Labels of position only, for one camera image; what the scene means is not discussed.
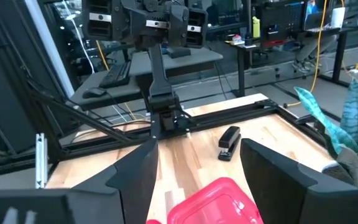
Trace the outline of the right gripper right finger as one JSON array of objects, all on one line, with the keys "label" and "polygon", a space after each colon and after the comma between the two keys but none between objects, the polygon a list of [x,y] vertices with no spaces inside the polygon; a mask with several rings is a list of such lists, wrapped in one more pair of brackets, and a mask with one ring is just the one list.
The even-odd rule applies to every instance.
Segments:
[{"label": "right gripper right finger", "polygon": [[264,223],[358,224],[358,188],[249,138],[244,175]]}]

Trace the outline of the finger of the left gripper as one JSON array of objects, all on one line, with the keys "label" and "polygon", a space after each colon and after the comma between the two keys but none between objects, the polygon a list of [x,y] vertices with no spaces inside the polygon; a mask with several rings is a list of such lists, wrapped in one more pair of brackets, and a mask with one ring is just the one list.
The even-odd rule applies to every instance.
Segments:
[{"label": "finger of the left gripper", "polygon": [[126,42],[135,42],[135,38],[145,29],[147,11],[143,4],[126,4]]},{"label": "finger of the left gripper", "polygon": [[185,6],[171,6],[168,44],[182,47],[186,44],[189,10]]}]

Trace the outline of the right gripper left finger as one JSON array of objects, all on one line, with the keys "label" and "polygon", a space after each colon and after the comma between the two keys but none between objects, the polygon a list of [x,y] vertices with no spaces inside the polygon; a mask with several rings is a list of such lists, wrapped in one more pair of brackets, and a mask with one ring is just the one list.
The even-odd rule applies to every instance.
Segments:
[{"label": "right gripper left finger", "polygon": [[151,139],[70,189],[0,190],[0,223],[145,223],[157,165]]}]

